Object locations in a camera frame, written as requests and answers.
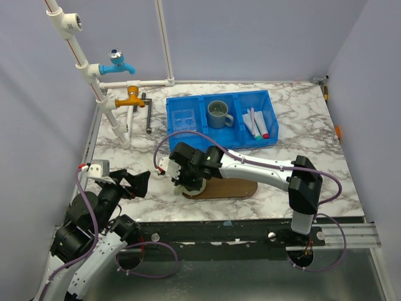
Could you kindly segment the light green ceramic mug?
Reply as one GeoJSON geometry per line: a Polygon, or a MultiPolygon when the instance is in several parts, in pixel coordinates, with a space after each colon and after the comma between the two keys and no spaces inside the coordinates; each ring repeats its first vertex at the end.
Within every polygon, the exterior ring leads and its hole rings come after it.
{"type": "Polygon", "coordinates": [[[189,196],[197,196],[204,191],[204,189],[206,188],[206,183],[207,183],[207,181],[205,179],[203,179],[199,190],[195,190],[195,189],[188,190],[183,185],[178,185],[178,186],[174,187],[173,193],[176,196],[181,195],[181,194],[186,194],[189,196]]]}

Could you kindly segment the oval wooden tray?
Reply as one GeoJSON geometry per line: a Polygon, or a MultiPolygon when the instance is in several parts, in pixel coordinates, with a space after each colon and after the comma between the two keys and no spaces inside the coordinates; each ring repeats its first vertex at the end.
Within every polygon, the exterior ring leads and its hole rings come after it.
{"type": "Polygon", "coordinates": [[[204,190],[199,194],[183,192],[182,195],[188,199],[229,199],[249,198],[253,196],[258,184],[255,181],[245,179],[217,179],[212,178],[205,182],[204,190]]]}

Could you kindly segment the clear plastic square holder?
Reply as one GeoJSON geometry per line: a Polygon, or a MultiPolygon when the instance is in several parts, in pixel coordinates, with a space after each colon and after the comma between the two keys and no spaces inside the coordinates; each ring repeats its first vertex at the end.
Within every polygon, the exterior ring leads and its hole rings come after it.
{"type": "Polygon", "coordinates": [[[201,123],[195,114],[195,110],[193,108],[174,110],[170,115],[170,130],[172,132],[200,131],[201,123]]]}

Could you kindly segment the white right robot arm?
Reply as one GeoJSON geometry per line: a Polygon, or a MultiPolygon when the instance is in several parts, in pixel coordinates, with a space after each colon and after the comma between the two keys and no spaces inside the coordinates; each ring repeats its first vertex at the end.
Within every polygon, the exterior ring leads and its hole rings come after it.
{"type": "Polygon", "coordinates": [[[323,179],[305,156],[293,161],[272,161],[217,146],[203,152],[180,142],[168,157],[159,160],[159,167],[172,178],[175,194],[196,196],[212,178],[254,181],[287,192],[293,211],[288,230],[290,242],[301,246],[311,238],[323,179]]]}

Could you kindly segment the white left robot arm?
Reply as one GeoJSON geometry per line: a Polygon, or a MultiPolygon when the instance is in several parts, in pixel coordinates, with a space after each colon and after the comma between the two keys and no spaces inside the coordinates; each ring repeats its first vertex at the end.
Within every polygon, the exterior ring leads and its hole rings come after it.
{"type": "Polygon", "coordinates": [[[150,172],[125,169],[104,172],[95,182],[101,191],[79,193],[66,212],[50,247],[46,270],[35,300],[83,300],[101,269],[123,248],[140,242],[140,225],[123,214],[111,216],[121,199],[143,198],[150,172]]]}

